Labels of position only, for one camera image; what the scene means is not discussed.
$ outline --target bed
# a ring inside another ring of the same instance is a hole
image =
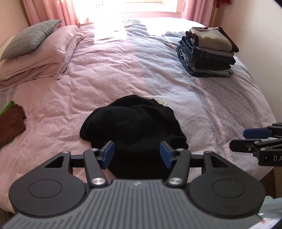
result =
[[[186,30],[202,26],[177,18],[142,18],[82,25],[61,79],[29,80],[0,92],[0,110],[10,100],[21,105],[26,131],[0,149],[0,208],[13,211],[11,184],[57,153],[91,148],[79,137],[88,115],[131,94],[171,107],[192,153],[212,150],[257,179],[272,168],[258,166],[252,154],[234,153],[229,142],[246,128],[271,125],[275,118],[246,67],[236,58],[230,78],[195,78],[178,60],[176,48]],[[74,174],[86,181],[84,171]],[[191,169],[189,181],[201,174]]]

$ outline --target brown cloth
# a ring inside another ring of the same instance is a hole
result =
[[[0,116],[0,147],[25,131],[24,119],[26,119],[25,112],[17,104],[12,105]]]

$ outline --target gray ribbed plate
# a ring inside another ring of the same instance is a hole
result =
[[[258,223],[256,215],[220,219],[194,207],[181,189],[161,180],[114,180],[93,189],[75,210],[50,219],[17,214],[3,229],[242,229]]]

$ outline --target pillow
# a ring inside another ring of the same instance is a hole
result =
[[[8,90],[12,87],[19,85],[20,83],[24,83],[28,80],[34,80],[42,77],[54,77],[55,79],[60,79],[62,73],[66,69],[71,59],[71,56],[73,54],[73,51],[77,43],[79,43],[81,39],[83,39],[83,37],[76,34],[68,43],[65,50],[66,52],[65,62],[45,64],[43,66],[32,68],[25,72],[16,74],[7,80],[2,80],[0,81],[0,91]]]
[[[36,49],[61,23],[49,20],[32,25],[21,31],[6,47],[0,61],[22,55]]]
[[[63,63],[66,57],[66,47],[79,29],[80,24],[58,28],[37,49],[1,61],[0,81],[45,64]]]
[[[5,48],[10,44],[10,42],[14,39],[15,36],[10,37],[6,42],[0,47],[0,57],[2,56]]]
[[[74,35],[74,37],[72,38],[72,40],[68,43],[67,47],[66,47],[66,58],[65,58],[65,62],[61,63],[60,65],[60,75],[62,75],[62,73],[65,71],[66,67],[68,66],[72,54],[74,52],[74,49],[76,47],[76,45],[80,42],[80,40],[82,40],[83,37],[79,36],[78,34]]]

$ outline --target pink curtain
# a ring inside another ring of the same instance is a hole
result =
[[[184,0],[181,18],[196,21],[208,27],[215,0]]]
[[[72,0],[22,0],[31,25],[52,19],[64,19],[58,27],[77,25]]]

